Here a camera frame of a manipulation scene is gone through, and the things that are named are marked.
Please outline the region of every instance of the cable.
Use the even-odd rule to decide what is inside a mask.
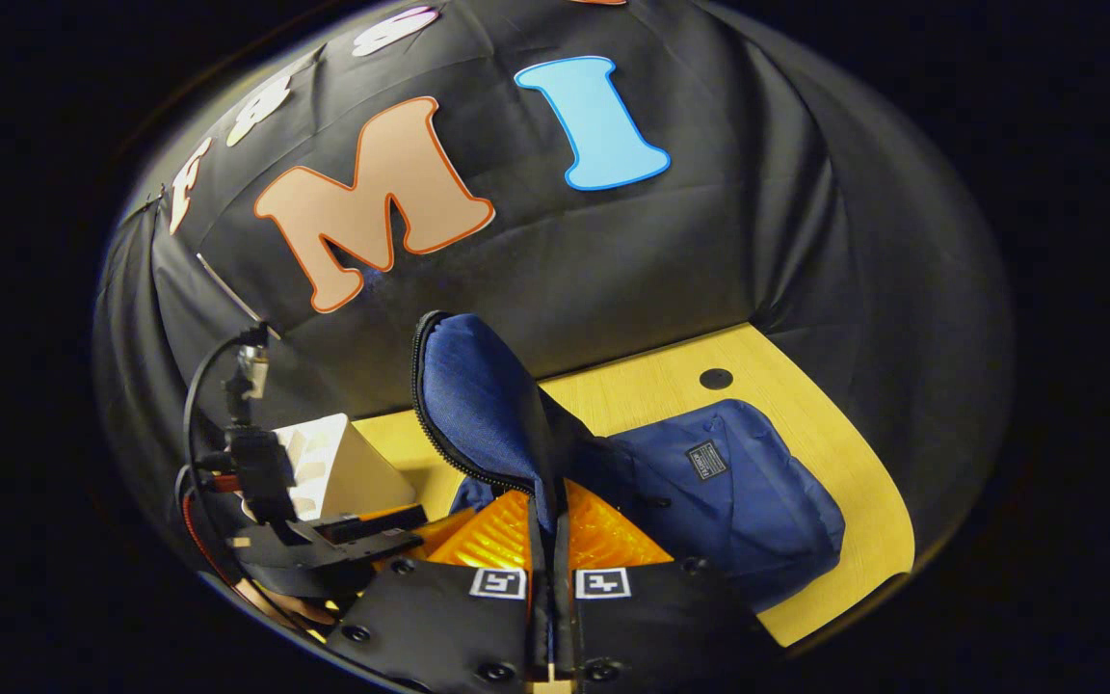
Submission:
[[[194,523],[191,522],[191,497],[194,496],[194,491],[189,491],[186,496],[182,496],[182,520],[186,523],[186,531],[191,533],[191,539],[194,540],[194,544],[200,549],[200,553],[203,554],[203,559],[206,559],[210,564],[212,564],[213,570],[216,571],[216,575],[221,576],[221,581],[225,581],[225,585],[233,589],[233,584],[230,583],[230,576],[225,575],[224,571],[216,565],[216,562],[212,561],[212,554],[209,553],[209,549],[204,547],[203,541],[200,540],[198,532],[194,532]]]
[[[186,391],[186,404],[184,405],[184,408],[182,408],[182,437],[184,437],[184,440],[186,441],[184,445],[184,457],[185,457],[184,470],[190,471],[191,477],[193,477],[194,500],[199,502],[200,507],[203,511],[204,517],[208,517],[208,523],[211,524],[212,532],[215,533],[216,539],[222,541],[225,537],[225,533],[221,531],[219,523],[216,523],[216,519],[213,517],[213,514],[209,509],[209,504],[206,504],[206,502],[204,502],[203,500],[203,487],[202,484],[200,484],[200,474],[196,466],[194,466],[194,442],[191,441],[191,420],[193,420],[194,403],[196,403],[198,396],[200,394],[200,385],[203,384],[204,374],[206,374],[209,368],[211,368],[212,363],[216,360],[216,356],[220,356],[225,351],[230,350],[230,348],[239,346],[239,344],[243,342],[245,334],[246,333],[234,335],[234,338],[225,340],[224,342],[219,344],[219,346],[216,346],[215,350],[213,350],[212,352],[208,353],[206,356],[204,356],[203,361],[200,362],[199,368],[194,370],[194,375],[191,376],[191,385],[190,388],[188,388]],[[180,473],[179,479],[175,480],[175,483],[173,483],[175,485],[175,489],[179,487],[181,480],[182,475]],[[212,559],[209,557],[206,552],[204,552],[204,557],[206,557],[208,562],[212,564],[213,570],[215,570],[219,574],[221,574],[221,580],[225,581],[225,584],[229,585],[230,581],[225,579],[224,574],[221,573],[221,567],[216,566],[215,562],[212,562]],[[238,569],[238,572],[241,573],[244,576],[244,579],[249,581],[251,575],[250,573],[246,572],[246,567],[243,566],[242,562],[238,561],[238,555],[231,552],[230,557],[233,559],[234,567]],[[294,628],[296,628],[297,632],[300,633],[307,632],[307,630],[300,626],[300,624],[297,624],[295,620],[291,617],[289,612],[282,610],[281,606],[278,606],[278,603],[274,603],[273,599],[269,597],[268,594],[263,592],[263,590],[256,590],[256,593],[260,593],[260,597],[263,597],[264,602],[268,603],[270,607],[273,607],[274,611],[276,611],[276,614],[285,617],[285,621],[287,621],[287,623],[290,623],[291,626],[294,626]]]
[[[178,510],[179,517],[182,516],[182,480],[191,471],[191,465],[182,465],[178,471],[178,476],[173,479],[173,507]]]

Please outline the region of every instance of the orange plastic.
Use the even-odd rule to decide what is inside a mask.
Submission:
[[[404,506],[393,506],[392,509],[384,509],[383,511],[373,511],[373,513],[370,514],[359,514],[357,520],[375,520],[384,516],[390,516],[392,514],[401,513],[401,511],[404,511],[406,509],[413,509],[414,506],[417,505],[418,504],[405,504]]]
[[[675,561],[597,493],[571,479],[564,482],[568,517],[573,522],[568,536],[568,567],[603,570]]]
[[[422,537],[422,549],[427,551],[427,556],[435,550],[440,550],[444,542],[465,526],[467,522],[477,513],[474,509],[462,509],[453,515],[444,516],[437,522],[428,522],[422,527],[413,529],[414,535]]]
[[[597,493],[572,480],[565,480],[565,487],[568,517],[573,522],[568,537],[569,570],[643,566],[675,561]],[[529,571],[528,504],[529,497],[524,493],[505,493],[462,524],[433,552],[427,547],[427,561],[457,566],[524,567]]]
[[[428,562],[529,571],[529,496],[507,492],[431,553]]]
[[[395,513],[395,511],[407,507],[408,506],[390,509],[387,513]],[[376,515],[387,515],[387,513],[382,511],[382,513]],[[453,536],[453,533],[457,532],[460,527],[464,526],[464,524],[468,522],[468,520],[474,517],[474,509],[462,509],[456,511],[453,515],[444,516],[437,520],[437,522],[428,522],[427,524],[423,524],[423,526],[413,529],[411,532],[413,532],[414,535],[422,537],[422,544],[417,545],[417,547],[401,552],[400,556],[410,559],[427,559],[431,556],[432,552],[440,549],[441,544],[448,541],[448,539]],[[392,562],[392,560],[393,557],[379,559],[375,562],[371,562],[371,565],[375,567],[375,571],[383,571],[384,564]]]

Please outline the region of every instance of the letter m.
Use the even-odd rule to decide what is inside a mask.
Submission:
[[[276,223],[311,281],[314,311],[336,311],[362,291],[362,272],[343,268],[325,243],[380,272],[392,269],[392,203],[405,218],[411,253],[441,250],[494,219],[494,205],[472,197],[444,153],[432,123],[437,107],[418,97],[366,121],[353,185],[294,167],[256,199],[255,215]]]

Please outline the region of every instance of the blue backpack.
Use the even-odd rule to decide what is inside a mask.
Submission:
[[[565,511],[559,481],[571,479],[676,559],[708,559],[753,611],[837,566],[841,511],[744,401],[598,437],[477,316],[431,313],[415,339],[414,405],[436,447],[467,474],[450,513],[521,489],[552,531]]]

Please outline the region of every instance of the blue letter i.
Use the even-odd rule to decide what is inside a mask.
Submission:
[[[546,97],[573,144],[567,184],[577,190],[628,185],[670,167],[665,150],[645,142],[610,78],[614,62],[598,56],[539,62],[516,73],[516,83]]]

